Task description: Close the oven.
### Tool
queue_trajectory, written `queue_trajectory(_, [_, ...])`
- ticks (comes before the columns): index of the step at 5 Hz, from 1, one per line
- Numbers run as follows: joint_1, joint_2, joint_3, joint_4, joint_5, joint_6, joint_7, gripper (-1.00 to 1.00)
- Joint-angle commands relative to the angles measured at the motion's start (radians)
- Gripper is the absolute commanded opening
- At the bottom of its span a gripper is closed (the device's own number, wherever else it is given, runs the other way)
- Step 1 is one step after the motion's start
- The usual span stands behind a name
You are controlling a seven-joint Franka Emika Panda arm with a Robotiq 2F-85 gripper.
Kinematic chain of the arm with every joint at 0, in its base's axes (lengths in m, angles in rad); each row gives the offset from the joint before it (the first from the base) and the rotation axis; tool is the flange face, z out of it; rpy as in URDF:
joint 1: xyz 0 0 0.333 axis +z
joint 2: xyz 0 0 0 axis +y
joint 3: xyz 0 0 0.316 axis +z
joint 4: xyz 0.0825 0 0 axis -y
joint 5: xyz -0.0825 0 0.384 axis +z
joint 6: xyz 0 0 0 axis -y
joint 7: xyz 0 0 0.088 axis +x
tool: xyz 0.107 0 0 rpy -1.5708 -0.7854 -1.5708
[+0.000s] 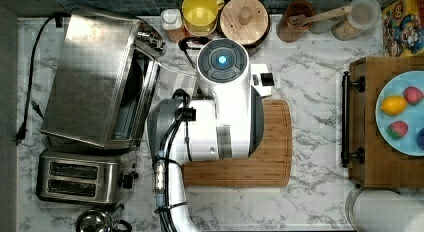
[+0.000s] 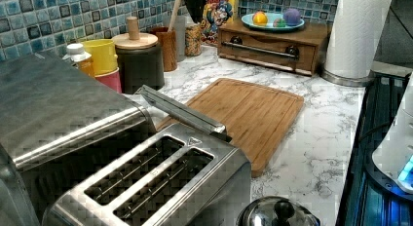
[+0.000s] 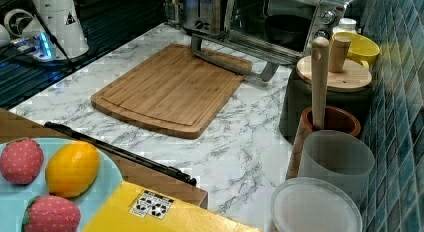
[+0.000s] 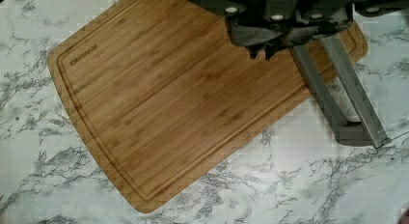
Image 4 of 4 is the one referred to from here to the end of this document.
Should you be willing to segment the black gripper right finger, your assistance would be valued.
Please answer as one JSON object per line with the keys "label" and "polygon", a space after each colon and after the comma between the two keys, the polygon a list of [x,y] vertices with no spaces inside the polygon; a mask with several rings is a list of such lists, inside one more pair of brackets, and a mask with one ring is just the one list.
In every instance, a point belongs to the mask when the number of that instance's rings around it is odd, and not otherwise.
{"label": "black gripper right finger", "polygon": [[352,23],[351,11],[337,11],[327,20],[312,22],[304,27],[291,27],[280,37],[265,43],[265,59],[270,60],[275,53],[287,48],[336,35],[349,28]]}

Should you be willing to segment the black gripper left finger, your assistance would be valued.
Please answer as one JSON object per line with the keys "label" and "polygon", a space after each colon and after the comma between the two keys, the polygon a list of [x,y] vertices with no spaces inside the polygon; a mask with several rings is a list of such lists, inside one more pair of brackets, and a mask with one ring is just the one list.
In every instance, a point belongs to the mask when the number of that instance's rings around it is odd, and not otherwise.
{"label": "black gripper left finger", "polygon": [[256,59],[259,52],[265,53],[264,59],[270,60],[278,51],[283,50],[278,38],[280,32],[264,28],[240,24],[238,20],[226,18],[225,24],[233,45],[245,48],[251,59]]}

